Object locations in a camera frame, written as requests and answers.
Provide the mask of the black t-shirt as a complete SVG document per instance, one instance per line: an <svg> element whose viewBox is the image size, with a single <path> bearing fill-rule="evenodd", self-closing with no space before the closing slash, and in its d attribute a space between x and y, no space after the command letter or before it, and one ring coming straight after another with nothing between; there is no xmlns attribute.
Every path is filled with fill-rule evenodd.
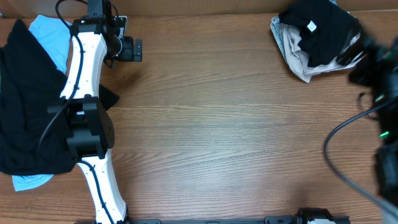
<svg viewBox="0 0 398 224"><path fill-rule="evenodd" d="M279 20L300 30L298 46L309 54L309 67L328 65L361 30L357 18L329 0L295 1Z"/></svg>

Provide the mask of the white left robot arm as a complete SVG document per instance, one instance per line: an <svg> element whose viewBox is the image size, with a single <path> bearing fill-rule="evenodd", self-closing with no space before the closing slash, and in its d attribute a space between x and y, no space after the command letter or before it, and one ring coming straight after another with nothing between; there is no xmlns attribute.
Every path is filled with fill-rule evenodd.
<svg viewBox="0 0 398 224"><path fill-rule="evenodd" d="M61 136L87 181L95 223L130 223L112 163L114 125L100 101L104 61L140 62L142 41L126 36L126 16L86 16L71 26L72 59L60 98L48 108L49 128Z"/></svg>

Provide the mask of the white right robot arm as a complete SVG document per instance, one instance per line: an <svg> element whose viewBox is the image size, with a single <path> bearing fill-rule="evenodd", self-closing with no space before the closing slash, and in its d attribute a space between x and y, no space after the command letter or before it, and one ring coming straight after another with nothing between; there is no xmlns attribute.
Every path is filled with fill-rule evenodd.
<svg viewBox="0 0 398 224"><path fill-rule="evenodd" d="M380 45L361 25L350 29L346 42L346 48L336 61L340 65L356 64L349 73L349 80L370 88L373 101L370 109L344 121L329 133L323 143L323 157L339 179L381 209L384 223L397 223L397 42L389 47ZM375 113L373 119L379 123L382 140L374 155L377 197L344 175L328 155L328 143L340 129L371 113Z"/></svg>

